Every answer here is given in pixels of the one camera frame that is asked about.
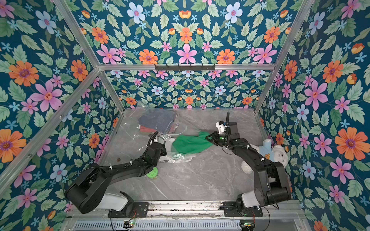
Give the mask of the green tank top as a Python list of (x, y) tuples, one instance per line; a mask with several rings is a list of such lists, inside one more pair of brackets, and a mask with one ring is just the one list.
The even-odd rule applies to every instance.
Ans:
[(173, 146), (183, 154), (199, 154), (213, 145), (211, 142), (205, 139), (205, 137), (208, 135), (209, 133), (204, 131), (200, 131), (198, 135), (180, 135), (176, 138)]

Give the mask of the clear vacuum bag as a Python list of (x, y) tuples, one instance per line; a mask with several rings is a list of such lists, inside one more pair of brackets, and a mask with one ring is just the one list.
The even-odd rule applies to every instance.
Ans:
[(170, 134), (160, 134), (155, 138), (155, 141), (159, 141), (161, 143), (163, 143), (163, 141), (166, 142), (165, 148), (167, 155), (160, 157), (159, 162), (170, 164), (186, 163), (191, 161), (197, 155), (196, 153), (180, 153), (177, 148), (173, 146), (176, 138), (176, 136), (172, 136)]

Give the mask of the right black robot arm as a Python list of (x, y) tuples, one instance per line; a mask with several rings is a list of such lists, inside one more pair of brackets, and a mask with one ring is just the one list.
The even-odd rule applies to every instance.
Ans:
[(236, 200), (239, 211), (291, 199), (289, 180), (283, 164), (263, 157), (245, 138), (241, 138), (238, 124), (230, 121), (229, 112), (225, 121), (217, 122), (216, 127), (217, 131), (206, 136), (206, 140), (240, 157), (253, 173), (253, 190), (240, 194)]

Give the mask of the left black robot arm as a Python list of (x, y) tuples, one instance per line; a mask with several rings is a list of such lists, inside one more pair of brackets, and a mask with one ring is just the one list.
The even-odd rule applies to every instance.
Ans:
[(160, 157), (166, 156), (166, 141), (156, 131), (149, 138), (144, 153), (128, 163), (100, 166), (92, 164), (74, 180), (65, 191), (65, 197), (82, 214), (95, 209), (123, 211), (130, 215), (133, 207), (132, 198), (124, 192), (107, 193), (107, 188), (115, 183), (130, 178), (147, 175), (157, 167)]

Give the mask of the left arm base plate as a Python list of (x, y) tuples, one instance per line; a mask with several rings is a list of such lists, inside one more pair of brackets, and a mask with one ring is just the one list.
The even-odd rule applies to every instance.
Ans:
[(109, 218), (145, 218), (148, 213), (148, 202), (129, 202), (121, 211), (112, 210)]

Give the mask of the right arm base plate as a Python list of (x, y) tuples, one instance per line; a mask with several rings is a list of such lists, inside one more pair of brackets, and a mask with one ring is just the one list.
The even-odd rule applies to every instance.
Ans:
[(260, 207), (247, 208), (240, 201), (224, 201), (219, 210), (224, 212), (225, 217), (259, 218), (263, 216)]

